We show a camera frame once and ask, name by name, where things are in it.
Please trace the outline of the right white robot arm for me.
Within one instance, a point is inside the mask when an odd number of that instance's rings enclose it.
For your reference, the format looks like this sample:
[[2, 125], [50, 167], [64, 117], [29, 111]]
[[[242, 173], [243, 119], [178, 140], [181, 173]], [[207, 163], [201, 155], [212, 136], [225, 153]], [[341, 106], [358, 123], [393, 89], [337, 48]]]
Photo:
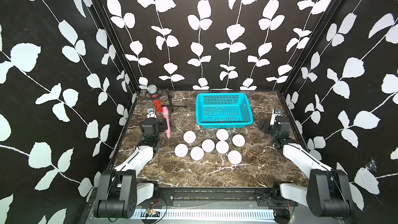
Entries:
[[269, 133], [273, 147], [308, 178], [307, 187], [277, 183], [277, 195], [308, 207], [317, 217], [345, 219], [353, 214], [353, 199], [346, 173], [323, 164], [291, 139], [290, 121], [281, 109], [273, 109], [270, 121], [260, 120], [259, 129]]

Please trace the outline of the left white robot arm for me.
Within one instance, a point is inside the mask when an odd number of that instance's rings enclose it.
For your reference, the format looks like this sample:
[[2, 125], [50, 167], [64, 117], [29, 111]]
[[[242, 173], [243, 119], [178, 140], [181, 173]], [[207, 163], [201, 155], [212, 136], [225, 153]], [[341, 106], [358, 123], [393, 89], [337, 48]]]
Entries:
[[99, 185], [93, 205], [95, 218], [106, 218], [110, 222], [129, 219], [138, 205], [146, 200], [160, 201], [160, 190], [156, 181], [137, 182], [137, 175], [159, 151], [160, 134], [170, 137], [170, 117], [167, 107], [162, 108], [163, 119], [154, 112], [147, 113], [140, 123], [141, 139], [135, 151], [125, 162], [114, 169], [105, 170], [99, 178]]

